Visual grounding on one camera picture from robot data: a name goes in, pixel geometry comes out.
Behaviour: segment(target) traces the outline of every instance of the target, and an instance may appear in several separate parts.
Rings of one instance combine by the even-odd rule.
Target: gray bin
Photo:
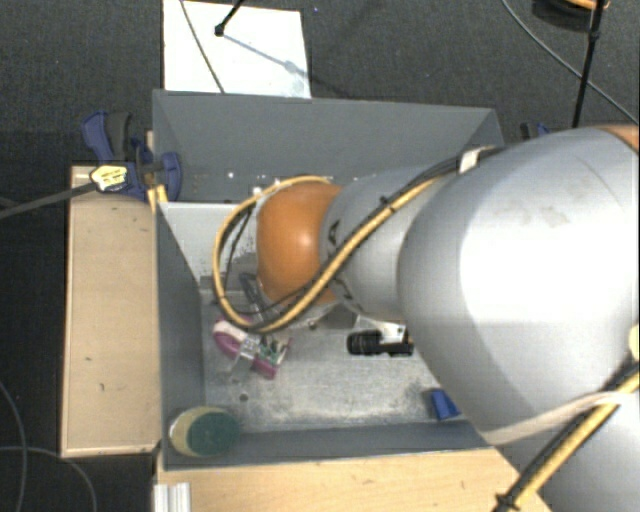
[[[381,119],[384,126],[372,129]],[[261,137],[261,144],[252,144]],[[299,143],[305,137],[315,142],[313,158]],[[348,331],[335,325],[298,332],[274,380],[251,372],[244,382],[231,383],[225,374],[231,359],[211,335],[220,314],[212,303],[210,265],[215,233],[233,208],[224,200],[238,202],[274,177],[313,172],[347,184],[385,169],[427,166],[471,143],[500,145],[493,111],[156,91],[154,140],[156,154],[179,154],[181,201],[199,201],[161,204],[156,212],[165,468],[485,446],[464,418],[433,418],[428,395],[438,383],[419,354],[351,356]],[[358,161],[364,162],[360,168]],[[250,223],[239,260],[252,259],[253,229]],[[240,439],[225,455],[186,457],[169,442],[172,421],[201,405],[222,407],[240,420]]]

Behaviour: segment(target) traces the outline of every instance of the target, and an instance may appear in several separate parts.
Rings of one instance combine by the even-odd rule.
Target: wooden board
[[[164,472],[189,482],[193,512],[489,512],[517,478],[496,450]],[[524,512],[549,512],[538,496]]]
[[[72,186],[91,167],[72,169]],[[148,205],[92,192],[71,201],[60,451],[148,452],[160,439]]]

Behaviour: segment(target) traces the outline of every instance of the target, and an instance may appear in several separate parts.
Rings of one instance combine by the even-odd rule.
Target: white paper
[[[299,12],[241,7],[224,37],[214,28],[230,5],[184,2],[224,92],[310,98]],[[164,87],[220,92],[191,33],[180,0],[164,0]]]

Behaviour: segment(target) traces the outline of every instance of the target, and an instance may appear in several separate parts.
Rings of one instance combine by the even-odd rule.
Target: blue object
[[[84,143],[95,153],[101,165],[115,159],[105,128],[107,116],[104,110],[98,110],[82,121]]]
[[[147,185],[143,179],[145,174],[153,173],[154,182],[163,183],[167,188],[167,197],[175,201],[180,195],[182,186],[182,168],[176,153],[164,153],[161,162],[153,162],[153,153],[140,139],[132,137],[128,139],[127,127],[130,114],[116,112],[109,117],[104,110],[98,110],[82,121],[82,137],[85,144],[96,155],[100,165],[110,162],[118,162],[127,168],[127,185],[117,190],[105,192],[123,194],[139,201],[147,200]],[[136,155],[136,162],[127,158],[127,144]],[[158,181],[158,177],[164,171],[164,181]]]
[[[456,404],[442,389],[434,389],[431,392],[431,403],[438,421],[448,420],[461,414]]]

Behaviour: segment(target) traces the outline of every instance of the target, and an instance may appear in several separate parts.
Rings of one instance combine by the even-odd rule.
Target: dark floor
[[[581,68],[583,33],[534,16],[531,0],[510,3]],[[553,130],[570,124],[577,79],[516,25],[501,0],[247,4],[302,10],[313,96],[492,107],[511,142],[522,121]],[[161,26],[160,0],[3,2],[0,197],[21,202],[63,189],[71,162],[91,158],[78,125],[98,108],[133,112],[137,133],[151,126],[150,93],[162,84]],[[592,79],[637,118],[640,3],[613,0],[601,28]],[[624,120],[587,92],[584,124]],[[15,399],[29,444],[49,450],[57,449],[60,417],[65,222],[64,205],[0,221],[0,381]],[[0,399],[0,446],[18,441],[11,409]],[[0,511],[15,509],[19,463],[18,455],[0,451]],[[99,510],[149,508],[149,457],[80,464]],[[67,466],[30,456],[25,512],[90,510],[90,503]]]

